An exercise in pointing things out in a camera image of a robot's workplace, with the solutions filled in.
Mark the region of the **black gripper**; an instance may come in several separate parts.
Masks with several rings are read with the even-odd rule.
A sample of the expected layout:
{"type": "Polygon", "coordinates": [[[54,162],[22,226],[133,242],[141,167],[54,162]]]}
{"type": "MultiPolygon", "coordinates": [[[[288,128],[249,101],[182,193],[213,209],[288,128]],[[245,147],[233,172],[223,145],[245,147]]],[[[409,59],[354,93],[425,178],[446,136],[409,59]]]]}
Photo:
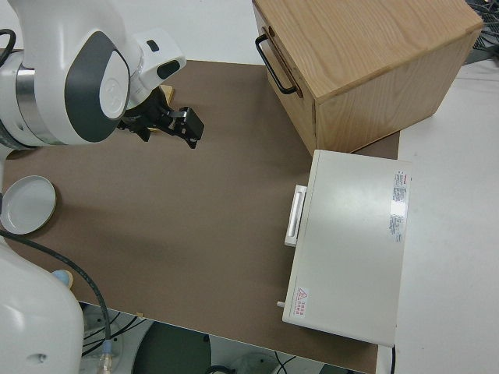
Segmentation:
{"type": "Polygon", "coordinates": [[[149,141],[150,129],[160,130],[185,140],[191,149],[195,149],[196,140],[202,138],[204,124],[191,107],[172,111],[164,91],[155,88],[145,101],[125,111],[117,129],[129,130],[144,142],[149,141]]]}

